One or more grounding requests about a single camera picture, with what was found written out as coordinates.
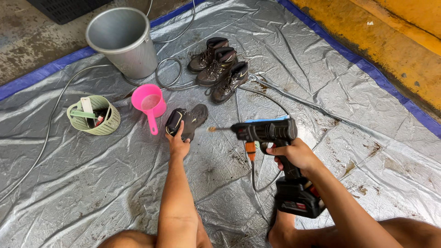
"silver tarp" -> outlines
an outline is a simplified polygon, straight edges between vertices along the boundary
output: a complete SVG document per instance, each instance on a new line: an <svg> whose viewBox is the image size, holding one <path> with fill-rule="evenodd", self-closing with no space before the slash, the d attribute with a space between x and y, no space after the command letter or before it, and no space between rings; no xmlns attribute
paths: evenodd
<svg viewBox="0 0 441 248"><path fill-rule="evenodd" d="M152 39L176 36L191 16L190 10L155 27ZM173 56L186 65L215 36L228 38L239 60L250 63L256 78L244 86L269 94L290 111L299 137L370 215L441 226L441 141L365 72L280 4L264 0L206 1L197 6L196 19L181 38L156 49L160 59ZM109 61L101 54L79 60L1 102L0 196L38 156L47 118L67 81L97 64ZM165 63L160 79L170 82L177 71L176 64ZM194 77L184 70L177 84ZM141 82L155 83L154 75ZM156 234L168 144L164 130L151 135L146 115L131 105L133 90L113 66L91 69L72 82L38 166L0 205L2 247L93 247L124 229ZM158 126L174 108L198 103L210 113L203 129L234 124L238 114L241 120L284 115L251 92L238 90L237 97L214 105L205 90L165 90L168 108L157 118ZM95 94L121 114L121 125L111 135L79 132L66 116L68 106ZM199 132L184 164L215 247L269 247L265 236L275 185L253 191L243 143L233 133ZM261 188L277 174L277 166L261 153L256 165ZM333 221L326 210L317 219L296 219L300 229L329 225Z"/></svg>

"silver bucket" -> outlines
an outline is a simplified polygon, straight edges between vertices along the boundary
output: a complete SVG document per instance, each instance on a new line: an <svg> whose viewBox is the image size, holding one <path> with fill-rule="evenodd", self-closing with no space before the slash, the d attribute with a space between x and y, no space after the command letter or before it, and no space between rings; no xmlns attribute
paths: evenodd
<svg viewBox="0 0 441 248"><path fill-rule="evenodd" d="M158 67L150 21L135 8L113 8L97 15L87 26L86 41L129 78L145 78Z"/></svg>

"sneaker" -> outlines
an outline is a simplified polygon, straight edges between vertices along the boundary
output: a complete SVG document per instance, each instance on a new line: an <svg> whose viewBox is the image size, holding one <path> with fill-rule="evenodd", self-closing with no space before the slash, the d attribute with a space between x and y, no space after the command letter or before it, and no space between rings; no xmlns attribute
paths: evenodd
<svg viewBox="0 0 441 248"><path fill-rule="evenodd" d="M184 120L184 130L181 135L182 141L194 138L194 131L200 127L208 118L208 108L203 104L196 105L191 111L186 109L175 109L165 123L165 131L171 136L175 136Z"/></svg>
<svg viewBox="0 0 441 248"><path fill-rule="evenodd" d="M207 49L198 55L191 57L187 68L190 72L200 73L204 70L214 59L214 51L219 47L228 46L228 40L222 37L213 37L207 40Z"/></svg>
<svg viewBox="0 0 441 248"><path fill-rule="evenodd" d="M196 83L209 87L218 84L230 74L237 63L236 51L232 47L221 47L214 51L213 62L196 77Z"/></svg>
<svg viewBox="0 0 441 248"><path fill-rule="evenodd" d="M248 63L238 62L231 68L230 76L219 84L211 93L211 100L216 104L222 104L230 100L237 87L248 80Z"/></svg>

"hand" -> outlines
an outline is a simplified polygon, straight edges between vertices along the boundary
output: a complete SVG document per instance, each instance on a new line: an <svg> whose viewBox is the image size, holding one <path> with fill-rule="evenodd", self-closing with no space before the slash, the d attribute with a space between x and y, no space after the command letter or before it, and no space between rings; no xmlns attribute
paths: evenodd
<svg viewBox="0 0 441 248"><path fill-rule="evenodd" d="M175 137L166 133L165 136L168 139L168 144L170 146L170 158L184 159L190 150L190 139L186 139L185 142L182 141L181 135L184 130L184 121L181 121L181 126Z"/></svg>
<svg viewBox="0 0 441 248"><path fill-rule="evenodd" d="M296 138L291 141L290 146L276 147L273 144L272 148L267 148L266 152L271 155L283 155L285 156L294 166L300 168L300 172L308 177L307 175L311 170L317 167L323 166L323 163L317 156L312 152L308 145L306 145L300 138ZM279 170L283 170L283 165L278 157L274 157L274 161L277 163Z"/></svg>

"hiking boot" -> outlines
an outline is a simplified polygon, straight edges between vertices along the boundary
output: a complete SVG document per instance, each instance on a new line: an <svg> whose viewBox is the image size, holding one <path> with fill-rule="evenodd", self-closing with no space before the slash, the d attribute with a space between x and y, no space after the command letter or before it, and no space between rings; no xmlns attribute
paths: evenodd
<svg viewBox="0 0 441 248"><path fill-rule="evenodd" d="M191 111L186 109L175 109L170 114L165 123L165 131L171 136L175 136L181 126L181 120L184 121L184 130L182 131L181 139L185 141L194 138L194 131L200 127L208 118L208 108L203 104L196 105Z"/></svg>
<svg viewBox="0 0 441 248"><path fill-rule="evenodd" d="M230 100L236 92L237 87L248 80L248 63L238 62L231 68L230 76L214 88L211 93L211 100L216 104L222 104Z"/></svg>
<svg viewBox="0 0 441 248"><path fill-rule="evenodd" d="M187 69L193 73L200 73L211 64L214 59L214 51L219 47L228 46L228 40L222 37L213 37L207 40L207 49L198 55L191 57Z"/></svg>
<svg viewBox="0 0 441 248"><path fill-rule="evenodd" d="M214 51L213 62L198 74L196 83L205 87L216 85L230 75L230 69L236 63L234 48L218 48Z"/></svg>

